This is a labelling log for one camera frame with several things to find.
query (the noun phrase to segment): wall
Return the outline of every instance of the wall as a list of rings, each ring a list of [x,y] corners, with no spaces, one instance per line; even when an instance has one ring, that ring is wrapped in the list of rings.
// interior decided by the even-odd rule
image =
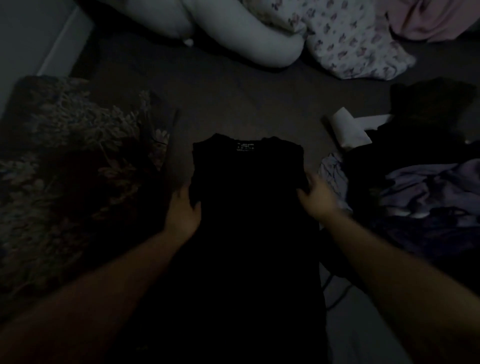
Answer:
[[[0,113],[19,78],[68,75],[92,27],[73,0],[0,2]]]

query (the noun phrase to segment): t-shirt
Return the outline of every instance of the t-shirt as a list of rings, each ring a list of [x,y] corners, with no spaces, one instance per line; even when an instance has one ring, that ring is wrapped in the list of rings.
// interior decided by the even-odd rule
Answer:
[[[175,352],[323,362],[319,228],[296,192],[308,188],[303,148],[215,134],[193,145],[193,160],[190,199],[201,201],[202,222],[166,277]]]

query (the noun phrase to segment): left hand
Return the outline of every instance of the left hand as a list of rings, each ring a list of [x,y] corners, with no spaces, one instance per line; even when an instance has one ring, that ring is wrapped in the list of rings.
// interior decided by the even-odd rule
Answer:
[[[183,243],[197,231],[202,219],[200,202],[192,208],[188,188],[189,185],[185,185],[173,193],[164,228],[165,232],[175,235]]]

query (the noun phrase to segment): pile of clothes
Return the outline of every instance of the pile of clothes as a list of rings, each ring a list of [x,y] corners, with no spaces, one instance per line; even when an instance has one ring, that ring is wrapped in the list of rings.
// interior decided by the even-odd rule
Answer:
[[[362,225],[480,292],[480,142],[456,130],[475,96],[444,78],[393,85],[394,118],[320,173]]]

